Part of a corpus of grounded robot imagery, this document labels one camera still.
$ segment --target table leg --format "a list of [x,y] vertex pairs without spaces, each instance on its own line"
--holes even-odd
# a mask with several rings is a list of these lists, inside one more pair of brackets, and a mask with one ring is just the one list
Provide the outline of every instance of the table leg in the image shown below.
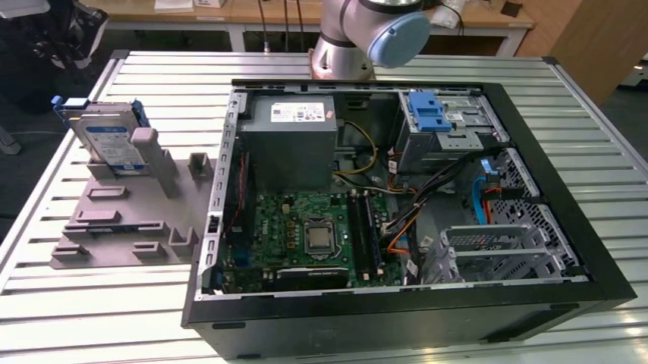
[[527,28],[516,28],[509,30],[508,37],[502,41],[500,49],[497,50],[497,57],[516,56],[516,52],[520,48],[520,44],[523,43],[523,39],[525,38],[527,31]]
[[230,34],[230,44],[233,45],[233,52],[245,52],[245,25],[227,24],[227,32]]

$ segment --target ram slot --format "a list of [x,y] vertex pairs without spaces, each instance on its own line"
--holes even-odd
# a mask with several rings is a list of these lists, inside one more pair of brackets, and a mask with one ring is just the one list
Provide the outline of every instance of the ram slot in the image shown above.
[[361,204],[365,206],[366,220],[369,222],[369,248],[370,248],[370,260],[372,268],[374,269],[374,275],[382,275],[382,259],[381,259],[381,247],[378,239],[378,228],[374,222],[374,212],[372,211],[372,201],[365,193],[360,198]]
[[346,211],[349,213],[349,232],[352,233],[353,247],[353,266],[356,276],[360,280],[368,281],[370,278],[370,254],[369,246],[369,229],[366,221],[366,210],[362,208],[362,196],[356,193],[348,193]]

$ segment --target open computer tower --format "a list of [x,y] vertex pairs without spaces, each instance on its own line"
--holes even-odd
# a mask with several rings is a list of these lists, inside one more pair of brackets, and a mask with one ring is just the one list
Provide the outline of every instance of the open computer tower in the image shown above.
[[221,356],[524,340],[635,297],[501,85],[234,82],[183,312]]

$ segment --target yellow cable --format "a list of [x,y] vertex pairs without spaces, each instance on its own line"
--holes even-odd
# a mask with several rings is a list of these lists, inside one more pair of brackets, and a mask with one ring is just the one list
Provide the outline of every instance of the yellow cable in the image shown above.
[[378,159],[378,148],[376,148],[376,143],[372,137],[369,136],[368,132],[360,127],[358,124],[356,124],[352,121],[345,121],[346,124],[352,124],[356,129],[361,132],[361,134],[365,136],[365,138],[369,140],[369,143],[372,144],[372,150],[374,151],[374,155],[372,156],[372,162],[362,168],[353,169],[350,171],[333,171],[333,174],[357,174],[362,173],[364,171],[369,170],[372,167],[374,167],[376,160]]

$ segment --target green motherboard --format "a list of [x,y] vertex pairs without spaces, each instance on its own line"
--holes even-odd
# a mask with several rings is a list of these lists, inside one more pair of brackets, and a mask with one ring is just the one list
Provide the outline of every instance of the green motherboard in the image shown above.
[[[358,279],[354,272],[352,233],[349,232],[348,195],[345,193],[261,194],[257,196],[254,242],[249,249],[249,268],[237,270],[239,293],[263,291],[258,272],[273,268],[346,268],[348,287],[400,285],[398,259],[382,266],[382,274]],[[370,195],[372,218],[376,226],[388,220],[386,201],[381,193]],[[329,227],[334,237],[321,239],[318,227]]]

